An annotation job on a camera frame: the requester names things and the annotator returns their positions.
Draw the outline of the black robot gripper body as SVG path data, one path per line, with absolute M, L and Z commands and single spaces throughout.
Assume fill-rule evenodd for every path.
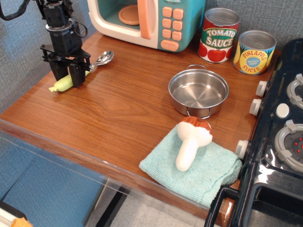
M 82 50 L 82 39 L 87 34 L 81 34 L 81 23 L 68 22 L 66 25 L 54 27 L 46 25 L 51 44 L 41 45 L 44 61 L 66 61 L 68 69 L 71 64 L 78 64 L 82 69 L 90 70 L 90 54 Z

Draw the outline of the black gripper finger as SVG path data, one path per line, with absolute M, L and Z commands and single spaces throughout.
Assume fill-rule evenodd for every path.
M 69 72 L 73 87 L 79 87 L 85 81 L 85 70 L 82 69 L 78 64 L 71 64 L 69 66 Z
M 49 64 L 57 81 L 69 74 L 68 63 L 66 61 L 49 61 Z

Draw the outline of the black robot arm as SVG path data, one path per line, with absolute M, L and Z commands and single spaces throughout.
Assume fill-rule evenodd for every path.
M 43 60 L 48 62 L 56 78 L 71 76 L 71 85 L 79 87 L 85 81 L 85 72 L 90 70 L 90 54 L 82 50 L 81 23 L 71 15 L 70 0 L 38 0 L 37 4 L 46 20 L 52 43 L 41 45 Z

